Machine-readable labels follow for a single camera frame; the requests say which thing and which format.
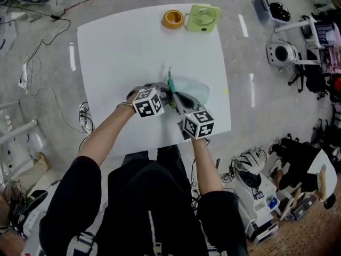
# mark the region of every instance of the office chair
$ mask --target office chair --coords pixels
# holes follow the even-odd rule
[[[308,59],[309,60],[315,60],[317,59],[314,53],[312,53],[310,50],[308,50]],[[295,78],[288,82],[288,85],[291,86],[295,81],[297,81],[299,78],[301,78],[301,88],[298,89],[298,93],[301,93],[303,91],[303,83],[304,83],[304,77],[306,77],[306,87],[309,91],[313,93],[319,93],[319,96],[317,100],[320,100],[325,97],[325,95],[328,95],[329,91],[329,85],[326,83],[325,78],[330,77],[329,73],[322,73],[322,69],[318,65],[295,65],[296,67],[296,76]]]

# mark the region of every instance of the green fan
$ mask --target green fan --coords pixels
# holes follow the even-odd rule
[[[191,32],[211,32],[221,12],[222,10],[219,7],[193,5],[189,14],[187,30]]]

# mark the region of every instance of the tape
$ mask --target tape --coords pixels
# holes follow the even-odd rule
[[[181,28],[184,23],[184,17],[180,11],[170,10],[164,14],[162,24],[169,29]]]

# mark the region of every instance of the white shoe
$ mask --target white shoe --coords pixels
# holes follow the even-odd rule
[[[269,173],[272,174],[274,171],[282,170],[282,162],[280,159],[277,159],[275,163],[273,163],[272,168],[269,170]]]
[[[276,144],[273,140],[270,141],[269,146],[266,149],[266,156],[269,157],[272,154],[272,146]]]

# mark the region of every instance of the desk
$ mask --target desk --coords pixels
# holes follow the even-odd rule
[[[281,32],[281,31],[288,30],[288,29],[310,26],[311,31],[313,33],[313,38],[312,39],[306,39],[305,41],[306,41],[306,43],[311,43],[313,45],[316,45],[319,49],[321,49],[321,48],[323,48],[323,46],[319,42],[318,34],[316,32],[316,28],[315,28],[315,25],[314,25],[314,23],[316,23],[316,22],[317,21],[314,18],[309,17],[309,20],[300,21],[300,22],[297,22],[297,23],[292,23],[292,24],[289,24],[289,25],[286,25],[286,26],[281,26],[279,28],[275,28],[274,32],[278,33],[278,32]],[[319,52],[318,52],[317,57],[318,57],[317,61],[297,60],[295,62],[295,64],[296,65],[321,65],[321,57],[320,57],[320,53]]]
[[[170,30],[164,13],[189,13],[192,4],[162,5],[117,13],[78,28],[82,76],[95,126],[125,101],[137,85],[166,82],[172,76],[205,83],[210,96],[205,107],[215,117],[213,134],[231,129],[230,101],[224,57],[217,27],[211,33]],[[110,156],[135,153],[184,142],[175,109],[153,118],[134,116],[119,134]]]

